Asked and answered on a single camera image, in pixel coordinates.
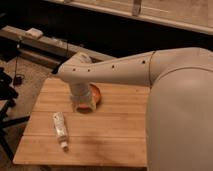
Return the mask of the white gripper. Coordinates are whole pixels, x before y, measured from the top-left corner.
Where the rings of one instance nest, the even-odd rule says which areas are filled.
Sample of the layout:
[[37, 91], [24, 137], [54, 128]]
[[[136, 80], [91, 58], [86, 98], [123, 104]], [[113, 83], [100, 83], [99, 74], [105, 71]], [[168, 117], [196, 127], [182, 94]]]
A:
[[83, 109], [91, 112], [96, 110], [96, 102], [92, 94], [92, 89], [89, 83], [78, 83], [69, 85], [71, 92], [71, 100], [73, 110], [75, 112], [81, 109], [81, 105], [85, 105]]

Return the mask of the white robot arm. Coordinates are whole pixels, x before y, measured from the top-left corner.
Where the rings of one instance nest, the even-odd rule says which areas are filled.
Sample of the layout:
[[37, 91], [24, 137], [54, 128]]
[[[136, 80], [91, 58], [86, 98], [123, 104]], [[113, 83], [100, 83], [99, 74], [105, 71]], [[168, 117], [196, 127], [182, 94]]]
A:
[[213, 171], [213, 52], [151, 51], [94, 63], [78, 52], [57, 76], [72, 99], [89, 98], [90, 82], [147, 86], [148, 171]]

